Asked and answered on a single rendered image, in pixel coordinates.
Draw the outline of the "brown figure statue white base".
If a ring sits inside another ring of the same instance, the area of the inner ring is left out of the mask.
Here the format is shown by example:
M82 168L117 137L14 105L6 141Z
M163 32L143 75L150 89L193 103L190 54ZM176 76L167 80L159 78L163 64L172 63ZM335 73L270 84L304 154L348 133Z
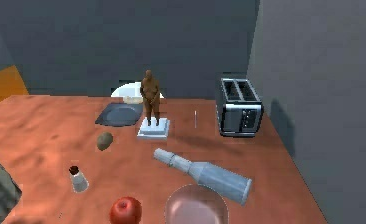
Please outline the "brown figure statue white base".
M145 118L143 119L138 137L144 139L166 139L170 121L162 118L160 113L160 85L151 70L145 72L140 84L140 94L143 99Z

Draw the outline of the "silver black toaster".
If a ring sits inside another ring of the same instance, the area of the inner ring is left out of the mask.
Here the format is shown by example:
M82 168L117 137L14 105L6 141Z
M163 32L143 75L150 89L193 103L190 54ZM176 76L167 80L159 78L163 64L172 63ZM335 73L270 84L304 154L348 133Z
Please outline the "silver black toaster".
M248 79L221 78L216 112L222 136L254 137L260 128L264 107Z

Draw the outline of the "white bowl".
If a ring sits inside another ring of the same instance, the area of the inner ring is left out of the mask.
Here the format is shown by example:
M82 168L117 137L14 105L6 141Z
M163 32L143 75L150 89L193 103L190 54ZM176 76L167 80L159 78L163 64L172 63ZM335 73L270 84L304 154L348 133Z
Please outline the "white bowl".
M158 83L143 81L123 84L114 89L111 96L122 98L128 104L149 104L164 98Z

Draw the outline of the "grey plate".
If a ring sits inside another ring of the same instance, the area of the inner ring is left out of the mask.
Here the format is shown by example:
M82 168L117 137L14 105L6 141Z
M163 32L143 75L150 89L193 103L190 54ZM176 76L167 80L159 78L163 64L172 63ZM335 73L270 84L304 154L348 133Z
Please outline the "grey plate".
M95 123L111 127L133 126L142 113L142 104L110 103L103 109Z

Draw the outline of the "pale blue glass bottle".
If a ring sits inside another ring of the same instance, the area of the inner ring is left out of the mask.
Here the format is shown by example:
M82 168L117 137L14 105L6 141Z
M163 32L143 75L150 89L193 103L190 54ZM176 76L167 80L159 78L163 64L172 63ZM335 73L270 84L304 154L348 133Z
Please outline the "pale blue glass bottle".
M209 162L192 162L175 153L157 148L154 158L191 176L199 185L206 186L223 197L244 206L252 185L250 178Z

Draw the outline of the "clear glass bowl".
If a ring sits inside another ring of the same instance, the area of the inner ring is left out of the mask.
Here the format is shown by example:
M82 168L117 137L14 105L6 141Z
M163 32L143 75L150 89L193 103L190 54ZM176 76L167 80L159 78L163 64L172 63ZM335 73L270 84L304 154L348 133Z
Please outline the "clear glass bowl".
M165 224L229 224L226 202L215 191L196 184L177 189L168 198Z

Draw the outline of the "red apple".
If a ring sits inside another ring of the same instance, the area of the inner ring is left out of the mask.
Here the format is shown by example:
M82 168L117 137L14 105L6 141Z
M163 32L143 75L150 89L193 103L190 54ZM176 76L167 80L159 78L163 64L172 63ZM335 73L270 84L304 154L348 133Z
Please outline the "red apple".
M133 197L119 198L111 207L111 224L139 224L142 218L142 205Z

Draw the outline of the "clear shaker dark cap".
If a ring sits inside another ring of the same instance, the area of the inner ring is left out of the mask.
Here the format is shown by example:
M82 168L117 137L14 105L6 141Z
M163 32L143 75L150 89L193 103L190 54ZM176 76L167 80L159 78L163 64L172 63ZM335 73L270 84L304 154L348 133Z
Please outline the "clear shaker dark cap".
M89 182L84 174L79 170L78 166L69 168L70 179L75 193L82 193L89 187Z

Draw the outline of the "grey crumpled cloth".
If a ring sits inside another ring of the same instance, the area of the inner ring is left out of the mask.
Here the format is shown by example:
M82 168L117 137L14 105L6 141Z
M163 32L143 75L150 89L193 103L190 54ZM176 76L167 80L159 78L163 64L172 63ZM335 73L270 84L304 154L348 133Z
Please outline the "grey crumpled cloth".
M0 163L0 224L19 203L22 191Z

